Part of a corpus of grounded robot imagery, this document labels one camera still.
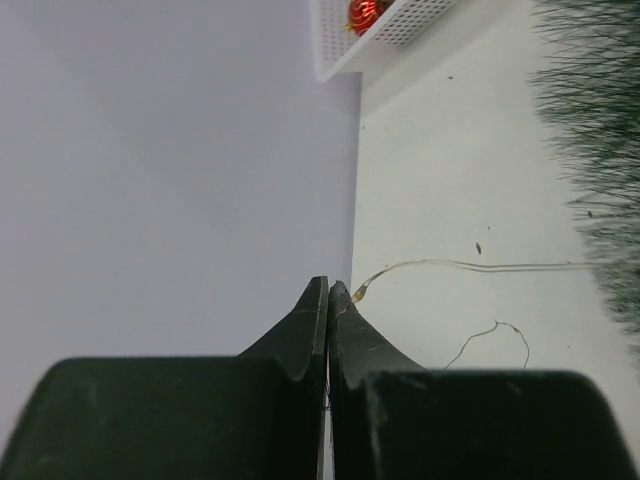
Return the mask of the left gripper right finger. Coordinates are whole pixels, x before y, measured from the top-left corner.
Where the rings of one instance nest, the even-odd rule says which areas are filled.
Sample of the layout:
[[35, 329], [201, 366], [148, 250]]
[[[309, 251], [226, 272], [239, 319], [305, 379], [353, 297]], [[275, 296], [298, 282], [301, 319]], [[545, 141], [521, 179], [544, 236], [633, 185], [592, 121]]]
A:
[[635, 479], [611, 408], [567, 371], [428, 370], [329, 292], [338, 479]]

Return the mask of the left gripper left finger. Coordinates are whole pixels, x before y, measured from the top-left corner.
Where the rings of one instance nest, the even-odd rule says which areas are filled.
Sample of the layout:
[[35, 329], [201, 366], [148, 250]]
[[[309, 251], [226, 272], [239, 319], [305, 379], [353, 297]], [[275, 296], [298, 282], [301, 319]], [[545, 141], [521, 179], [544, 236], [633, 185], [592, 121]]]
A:
[[235, 356], [53, 365], [1, 458], [5, 479], [319, 479], [328, 281]]

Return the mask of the small green christmas tree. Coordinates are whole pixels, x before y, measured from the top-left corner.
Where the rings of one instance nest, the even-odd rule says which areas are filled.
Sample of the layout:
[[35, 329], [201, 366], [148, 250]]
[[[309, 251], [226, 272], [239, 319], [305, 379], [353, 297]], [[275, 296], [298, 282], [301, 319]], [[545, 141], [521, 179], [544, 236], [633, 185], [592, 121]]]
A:
[[549, 44], [532, 83], [553, 153], [579, 195], [587, 255], [614, 320], [639, 331], [639, 4], [537, 1]]

